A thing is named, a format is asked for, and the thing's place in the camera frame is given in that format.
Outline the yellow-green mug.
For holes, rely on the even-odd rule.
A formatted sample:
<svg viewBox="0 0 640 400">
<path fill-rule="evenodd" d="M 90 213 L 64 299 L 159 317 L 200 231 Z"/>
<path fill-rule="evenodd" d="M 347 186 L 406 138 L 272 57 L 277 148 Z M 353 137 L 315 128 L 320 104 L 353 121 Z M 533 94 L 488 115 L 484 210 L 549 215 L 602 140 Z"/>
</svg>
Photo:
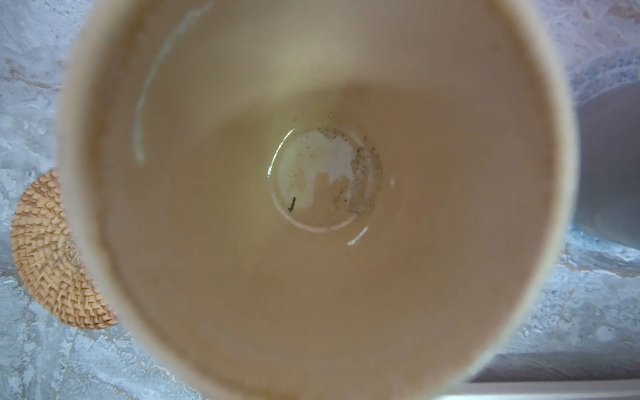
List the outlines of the yellow-green mug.
<svg viewBox="0 0 640 400">
<path fill-rule="evenodd" d="M 59 105 L 91 278 L 215 399 L 446 393 L 528 316 L 575 205 L 530 1 L 97 1 Z"/>
</svg>

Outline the woven tan coaster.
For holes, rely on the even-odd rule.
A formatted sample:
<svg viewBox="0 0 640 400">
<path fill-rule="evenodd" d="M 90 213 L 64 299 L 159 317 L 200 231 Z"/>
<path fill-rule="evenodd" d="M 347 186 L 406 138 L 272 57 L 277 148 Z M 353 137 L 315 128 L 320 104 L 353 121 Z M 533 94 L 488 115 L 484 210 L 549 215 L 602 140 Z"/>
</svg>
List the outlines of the woven tan coaster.
<svg viewBox="0 0 640 400">
<path fill-rule="evenodd" d="M 117 317 L 86 274 L 58 179 L 58 170 L 46 172 L 18 202 L 11 225 L 16 270 L 36 302 L 60 322 L 86 330 L 111 328 Z"/>
</svg>

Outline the dark grey mug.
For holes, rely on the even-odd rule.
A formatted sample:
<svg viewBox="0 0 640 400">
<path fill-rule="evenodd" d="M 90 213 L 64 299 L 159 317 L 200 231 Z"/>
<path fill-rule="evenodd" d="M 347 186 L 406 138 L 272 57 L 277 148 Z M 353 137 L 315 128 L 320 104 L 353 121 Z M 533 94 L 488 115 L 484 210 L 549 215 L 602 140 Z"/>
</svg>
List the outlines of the dark grey mug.
<svg viewBox="0 0 640 400">
<path fill-rule="evenodd" d="M 639 85 L 596 96 L 578 109 L 581 177 L 575 224 L 639 248 Z"/>
</svg>

